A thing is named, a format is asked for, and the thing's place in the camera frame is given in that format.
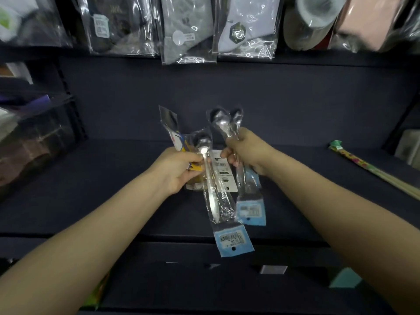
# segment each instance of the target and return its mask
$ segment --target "person's left hand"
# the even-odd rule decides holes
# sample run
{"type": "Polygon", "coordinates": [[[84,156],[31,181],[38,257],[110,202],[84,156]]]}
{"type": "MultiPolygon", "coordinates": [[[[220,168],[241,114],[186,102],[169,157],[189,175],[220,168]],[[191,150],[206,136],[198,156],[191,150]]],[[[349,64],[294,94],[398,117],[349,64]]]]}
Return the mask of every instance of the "person's left hand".
{"type": "Polygon", "coordinates": [[[174,147],[167,148],[150,166],[154,175],[161,177],[167,186],[168,195],[181,190],[186,182],[199,174],[201,171],[188,170],[189,163],[200,163],[203,157],[193,152],[180,152],[174,147]]]}

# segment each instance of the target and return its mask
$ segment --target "person's right hand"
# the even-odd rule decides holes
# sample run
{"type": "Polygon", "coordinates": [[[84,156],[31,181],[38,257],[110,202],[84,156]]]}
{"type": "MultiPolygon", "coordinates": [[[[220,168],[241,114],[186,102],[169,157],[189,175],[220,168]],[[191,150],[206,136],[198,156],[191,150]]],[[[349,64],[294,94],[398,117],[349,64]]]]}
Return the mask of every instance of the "person's right hand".
{"type": "Polygon", "coordinates": [[[222,158],[228,158],[228,162],[235,167],[238,166],[234,152],[242,161],[254,168],[260,175],[266,175],[267,165],[270,163],[270,156],[276,151],[268,143],[255,135],[249,129],[241,127],[239,129],[239,140],[228,138],[227,148],[220,154],[222,158]]]}

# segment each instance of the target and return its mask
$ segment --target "person's left arm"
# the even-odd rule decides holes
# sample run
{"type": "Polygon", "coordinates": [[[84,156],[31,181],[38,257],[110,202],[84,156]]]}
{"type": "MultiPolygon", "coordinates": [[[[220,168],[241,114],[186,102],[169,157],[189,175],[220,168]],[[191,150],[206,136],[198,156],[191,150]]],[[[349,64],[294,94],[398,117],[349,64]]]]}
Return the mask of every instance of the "person's left arm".
{"type": "Polygon", "coordinates": [[[168,148],[89,215],[34,249],[0,278],[0,314],[75,314],[160,204],[202,157],[168,148]]]}

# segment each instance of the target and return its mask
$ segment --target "barcode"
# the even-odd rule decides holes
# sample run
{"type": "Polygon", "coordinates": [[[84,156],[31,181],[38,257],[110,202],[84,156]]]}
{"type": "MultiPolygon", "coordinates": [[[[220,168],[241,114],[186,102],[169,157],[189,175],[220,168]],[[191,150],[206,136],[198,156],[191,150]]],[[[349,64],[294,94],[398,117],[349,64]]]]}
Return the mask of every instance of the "barcode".
{"type": "Polygon", "coordinates": [[[94,14],[93,21],[97,37],[109,38],[108,18],[105,15],[94,14]]]}
{"type": "Polygon", "coordinates": [[[185,41],[195,41],[195,34],[194,33],[187,33],[184,34],[185,41]]]}
{"type": "Polygon", "coordinates": [[[239,244],[244,244],[244,235],[240,231],[226,233],[220,236],[220,242],[223,247],[234,247],[239,244]]]}
{"type": "Polygon", "coordinates": [[[242,206],[241,215],[245,217],[261,217],[261,206],[242,206]]]}

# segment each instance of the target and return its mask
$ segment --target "hand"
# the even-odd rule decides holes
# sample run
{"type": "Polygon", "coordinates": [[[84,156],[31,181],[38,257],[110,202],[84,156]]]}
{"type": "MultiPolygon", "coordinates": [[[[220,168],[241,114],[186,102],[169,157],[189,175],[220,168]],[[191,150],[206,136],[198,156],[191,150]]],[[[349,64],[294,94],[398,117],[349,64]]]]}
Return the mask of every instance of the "hand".
{"type": "Polygon", "coordinates": [[[167,148],[150,166],[149,170],[154,176],[161,177],[167,187],[168,195],[181,190],[186,182],[201,171],[188,170],[189,163],[200,163],[203,157],[193,152],[180,152],[174,147],[167,148]]]}
{"type": "Polygon", "coordinates": [[[220,156],[228,158],[230,164],[235,167],[238,166],[234,155],[234,152],[236,152],[242,161],[252,166],[258,174],[267,174],[266,164],[270,163],[269,157],[276,150],[252,131],[241,127],[239,129],[239,140],[228,138],[226,144],[228,147],[222,151],[220,156]]]}

